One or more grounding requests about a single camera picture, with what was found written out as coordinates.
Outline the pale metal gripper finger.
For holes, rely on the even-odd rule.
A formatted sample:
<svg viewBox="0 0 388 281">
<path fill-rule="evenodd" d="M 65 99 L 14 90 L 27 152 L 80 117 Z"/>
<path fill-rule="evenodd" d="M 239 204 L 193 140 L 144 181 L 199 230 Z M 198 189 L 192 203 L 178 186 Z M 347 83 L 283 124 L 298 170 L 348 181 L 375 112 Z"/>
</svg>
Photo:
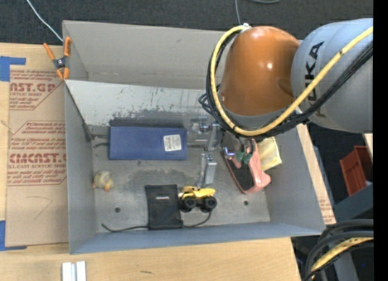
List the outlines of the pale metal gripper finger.
<svg viewBox="0 0 388 281">
<path fill-rule="evenodd" d="M 190 120 L 188 129 L 188 146 L 208 148 L 210 144 L 210 124 L 206 117 Z"/>
<path fill-rule="evenodd" d="M 201 172 L 199 176 L 199 186 L 209 186 L 214 182 L 217 162 L 212 154 L 201 155 Z"/>
</svg>

